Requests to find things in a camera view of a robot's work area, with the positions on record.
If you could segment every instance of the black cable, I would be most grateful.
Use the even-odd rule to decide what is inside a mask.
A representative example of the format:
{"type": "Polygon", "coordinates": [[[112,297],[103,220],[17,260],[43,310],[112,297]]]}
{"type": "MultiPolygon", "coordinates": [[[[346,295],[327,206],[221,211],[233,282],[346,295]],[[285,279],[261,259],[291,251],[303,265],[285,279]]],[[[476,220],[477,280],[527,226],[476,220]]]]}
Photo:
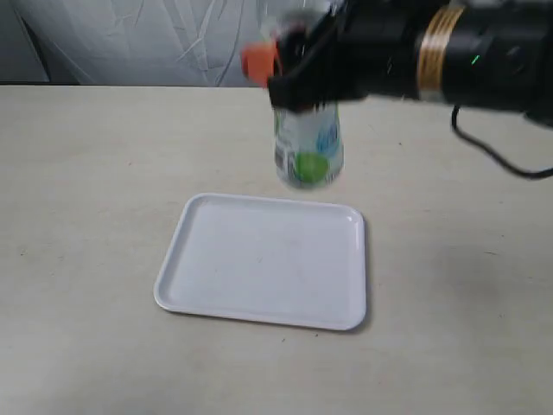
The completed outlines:
{"type": "Polygon", "coordinates": [[[459,110],[461,109],[460,105],[456,105],[451,112],[451,128],[455,135],[466,143],[476,147],[477,149],[483,151],[488,156],[490,156],[493,161],[495,161],[499,166],[505,169],[507,172],[511,173],[516,177],[522,177],[526,180],[543,180],[548,177],[553,176],[553,168],[531,171],[526,169],[521,169],[516,165],[509,162],[506,158],[501,156],[492,146],[480,141],[478,138],[471,136],[465,131],[461,130],[457,124],[457,116],[459,115],[459,110]]]}

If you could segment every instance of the plastic bottle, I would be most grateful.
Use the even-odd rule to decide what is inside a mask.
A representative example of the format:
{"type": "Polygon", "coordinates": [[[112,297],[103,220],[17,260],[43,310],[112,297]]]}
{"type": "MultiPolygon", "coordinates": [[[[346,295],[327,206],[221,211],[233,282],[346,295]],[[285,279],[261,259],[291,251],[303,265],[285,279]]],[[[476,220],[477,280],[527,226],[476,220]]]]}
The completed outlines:
{"type": "MultiPolygon", "coordinates": [[[[307,30],[339,3],[337,0],[257,0],[257,22],[265,40],[300,23],[307,30]]],[[[279,177],[295,188],[332,182],[344,164],[338,106],[296,114],[275,110],[275,163],[279,177]]]]}

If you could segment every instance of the white plastic tray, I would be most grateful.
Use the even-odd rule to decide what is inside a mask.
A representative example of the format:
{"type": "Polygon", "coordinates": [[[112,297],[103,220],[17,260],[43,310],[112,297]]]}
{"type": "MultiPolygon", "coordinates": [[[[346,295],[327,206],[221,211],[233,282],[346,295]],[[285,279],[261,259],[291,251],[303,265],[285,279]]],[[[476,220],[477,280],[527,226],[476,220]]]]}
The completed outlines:
{"type": "Polygon", "coordinates": [[[197,195],[154,287],[165,310],[348,330],[366,312],[365,226],[340,205],[197,195]]]}

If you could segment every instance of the beige table surface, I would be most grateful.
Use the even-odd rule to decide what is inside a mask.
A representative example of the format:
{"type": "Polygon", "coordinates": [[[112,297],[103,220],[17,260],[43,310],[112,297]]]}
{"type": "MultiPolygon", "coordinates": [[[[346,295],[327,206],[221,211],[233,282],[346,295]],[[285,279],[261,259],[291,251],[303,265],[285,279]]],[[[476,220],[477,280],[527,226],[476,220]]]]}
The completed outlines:
{"type": "MultiPolygon", "coordinates": [[[[342,176],[298,193],[261,91],[0,87],[0,414],[553,413],[553,180],[507,176],[448,116],[344,105],[342,176]],[[161,310],[176,222],[208,191],[359,209],[371,321],[340,335],[161,310]]],[[[553,131],[461,122],[553,164],[553,131]]]]}

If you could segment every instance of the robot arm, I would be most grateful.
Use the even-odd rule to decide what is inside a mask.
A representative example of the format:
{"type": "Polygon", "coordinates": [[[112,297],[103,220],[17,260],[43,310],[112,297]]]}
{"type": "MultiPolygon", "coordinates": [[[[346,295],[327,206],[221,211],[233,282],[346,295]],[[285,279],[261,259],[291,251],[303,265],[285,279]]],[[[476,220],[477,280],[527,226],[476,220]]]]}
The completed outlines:
{"type": "Polygon", "coordinates": [[[548,4],[346,0],[313,29],[298,26],[265,48],[246,48],[242,57],[246,75],[268,87],[274,107],[299,112],[369,94],[449,103],[459,137],[517,176],[553,176],[553,170],[534,176],[512,166],[457,127],[461,106],[521,112],[553,125],[548,4]],[[256,65],[261,55],[265,65],[256,65]]]}

